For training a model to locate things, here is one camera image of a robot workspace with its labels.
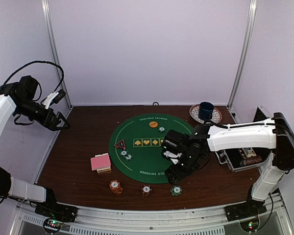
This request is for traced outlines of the green 20 chip stack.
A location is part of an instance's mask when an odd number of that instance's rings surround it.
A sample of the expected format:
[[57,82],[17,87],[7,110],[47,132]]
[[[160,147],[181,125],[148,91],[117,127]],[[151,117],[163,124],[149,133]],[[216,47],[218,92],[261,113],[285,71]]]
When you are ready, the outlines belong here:
[[171,188],[171,195],[172,196],[179,196],[182,193],[182,187],[180,186],[173,186]]

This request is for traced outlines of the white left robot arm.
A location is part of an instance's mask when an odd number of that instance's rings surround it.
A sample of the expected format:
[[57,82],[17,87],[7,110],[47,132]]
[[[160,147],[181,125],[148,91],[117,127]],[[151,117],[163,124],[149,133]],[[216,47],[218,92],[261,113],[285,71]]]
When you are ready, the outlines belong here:
[[[12,126],[13,117],[27,117],[30,122],[37,122],[50,131],[70,128],[63,114],[54,112],[50,107],[64,97],[65,92],[53,92],[40,104],[34,100],[37,86],[37,80],[30,76],[22,77],[19,82],[0,86],[0,150],[3,149],[3,144],[11,140],[8,129]],[[0,197],[42,203],[41,208],[49,217],[57,217],[61,212],[52,189],[17,179],[1,166]]]

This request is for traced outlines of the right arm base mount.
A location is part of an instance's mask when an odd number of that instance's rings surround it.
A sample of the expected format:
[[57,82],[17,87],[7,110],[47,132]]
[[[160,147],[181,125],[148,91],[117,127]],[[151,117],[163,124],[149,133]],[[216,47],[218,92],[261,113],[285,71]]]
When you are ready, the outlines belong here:
[[254,200],[226,206],[224,210],[227,221],[239,221],[241,229],[247,233],[258,231],[261,224],[259,215],[267,212],[264,202]]

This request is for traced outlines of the red chip stack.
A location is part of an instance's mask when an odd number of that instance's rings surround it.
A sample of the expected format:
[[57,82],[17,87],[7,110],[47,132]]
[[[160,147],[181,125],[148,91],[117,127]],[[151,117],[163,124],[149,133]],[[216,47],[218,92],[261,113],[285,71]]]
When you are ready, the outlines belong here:
[[119,181],[117,180],[112,180],[109,183],[109,187],[110,190],[114,193],[114,194],[121,194],[123,192],[123,188],[121,187]]

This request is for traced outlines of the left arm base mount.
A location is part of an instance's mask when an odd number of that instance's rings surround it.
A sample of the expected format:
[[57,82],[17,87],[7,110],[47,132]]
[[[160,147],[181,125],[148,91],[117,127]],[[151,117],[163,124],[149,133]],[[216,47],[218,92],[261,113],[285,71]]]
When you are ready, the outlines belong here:
[[77,207],[59,204],[54,191],[46,188],[46,199],[44,202],[34,202],[35,213],[45,217],[43,229],[49,234],[59,232],[64,223],[75,222]]

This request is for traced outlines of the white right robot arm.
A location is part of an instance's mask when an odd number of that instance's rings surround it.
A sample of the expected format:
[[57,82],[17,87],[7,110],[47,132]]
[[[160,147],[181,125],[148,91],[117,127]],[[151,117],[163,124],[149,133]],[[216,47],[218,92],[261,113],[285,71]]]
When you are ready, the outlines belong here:
[[165,170],[170,184],[202,168],[212,152],[239,148],[265,148],[273,151],[261,176],[251,187],[249,199],[241,211],[252,216],[260,208],[283,175],[294,169],[294,133],[282,113],[258,122],[219,125],[212,121],[197,125],[191,134],[169,130],[165,135],[162,156],[172,160]]

